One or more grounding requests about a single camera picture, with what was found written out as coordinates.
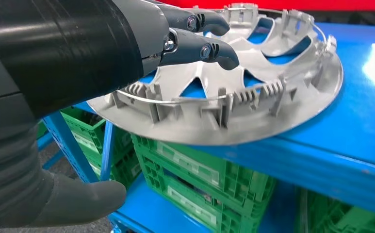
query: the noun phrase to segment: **blue metal shelf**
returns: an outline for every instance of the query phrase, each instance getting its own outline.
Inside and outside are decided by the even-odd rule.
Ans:
[[[344,68],[344,84],[333,104],[272,138],[194,147],[375,211],[375,27],[327,23],[319,27],[337,38]]]
[[[278,182],[259,233],[293,233],[296,188]],[[126,203],[111,215],[124,226],[138,233],[209,233],[210,230],[186,215],[171,202],[151,190],[141,174],[128,190]]]
[[[236,146],[195,148],[375,211],[375,27],[336,24],[320,24],[320,27],[337,38],[345,74],[341,93],[331,106],[318,117],[272,138]],[[76,107],[93,112],[86,103]],[[96,181],[62,116],[52,114],[45,122],[82,180]],[[103,152],[106,174],[109,174],[109,154],[108,150]],[[294,219],[289,216],[296,214],[291,207],[280,205],[294,205],[294,198],[288,193],[291,192],[281,190],[279,185],[263,219],[261,233],[293,230]],[[143,177],[133,184],[126,204],[110,215],[110,220],[140,233],[206,231],[148,189]]]

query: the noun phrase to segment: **green crate label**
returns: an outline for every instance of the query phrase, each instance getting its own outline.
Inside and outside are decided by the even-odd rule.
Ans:
[[[196,174],[205,181],[219,186],[219,172],[189,158],[163,142],[157,142],[157,152],[180,167]]]
[[[91,163],[89,163],[89,164],[90,164],[90,166],[92,167],[93,171],[94,171],[97,175],[100,176],[100,174],[101,174],[100,169],[97,168],[97,167],[95,167],[95,166],[94,166],[93,164],[91,164]]]
[[[95,152],[98,153],[98,149],[97,149],[97,147],[96,147],[96,145],[95,145],[94,142],[92,142],[89,139],[86,139],[86,138],[78,135],[77,133],[75,133],[73,131],[72,131],[72,134],[73,134],[74,138],[76,139],[76,141],[78,143],[80,143],[80,144],[82,144],[82,145],[84,145],[84,146],[86,146],[86,147],[90,148],[91,150],[94,150]]]
[[[125,133],[123,136],[122,136],[122,143],[123,143],[123,146],[127,146],[129,143],[131,142],[131,137],[130,137],[130,133]]]
[[[140,172],[140,164],[136,164],[136,166],[134,166],[132,169],[131,169],[131,174],[133,175],[133,177],[137,176]]]
[[[199,218],[206,221],[207,223],[211,224],[212,226],[216,227],[217,225],[217,218],[215,215],[209,213],[209,211],[204,210],[200,206],[198,206],[196,203],[192,202],[191,200],[187,199],[185,196],[180,194],[178,191],[176,191],[171,186],[167,186],[167,195],[179,203],[180,205],[184,206],[186,209],[192,211],[197,216],[200,216]]]

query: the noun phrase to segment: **robotic finger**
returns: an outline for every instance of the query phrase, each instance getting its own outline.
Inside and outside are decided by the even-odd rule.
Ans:
[[[180,8],[155,0],[149,2],[157,5],[169,23],[169,27],[188,30],[194,33],[209,31],[214,35],[226,34],[230,27],[224,18],[214,11],[195,8]]]
[[[227,43],[186,30],[171,28],[159,66],[197,61],[217,62],[226,70],[232,70],[239,65],[236,53]]]
[[[150,12],[146,19],[134,16],[130,4]],[[143,73],[147,75],[159,66],[177,65],[203,61],[217,62],[226,70],[239,65],[236,53],[225,42],[203,37],[196,33],[210,31],[214,35],[224,35],[229,25],[214,11],[167,5],[155,0],[120,1],[135,35],[143,62]]]

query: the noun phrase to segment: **gray rubber glove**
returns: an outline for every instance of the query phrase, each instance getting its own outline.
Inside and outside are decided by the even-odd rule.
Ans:
[[[122,184],[52,174],[41,168],[37,155],[36,128],[0,139],[0,228],[84,224],[123,205]]]

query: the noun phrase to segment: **robotic hand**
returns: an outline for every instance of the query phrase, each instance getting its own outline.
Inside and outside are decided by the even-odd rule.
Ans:
[[[112,92],[158,66],[238,65],[215,12],[151,0],[0,0],[0,227],[83,224],[123,205],[126,189],[51,174],[37,120]]]

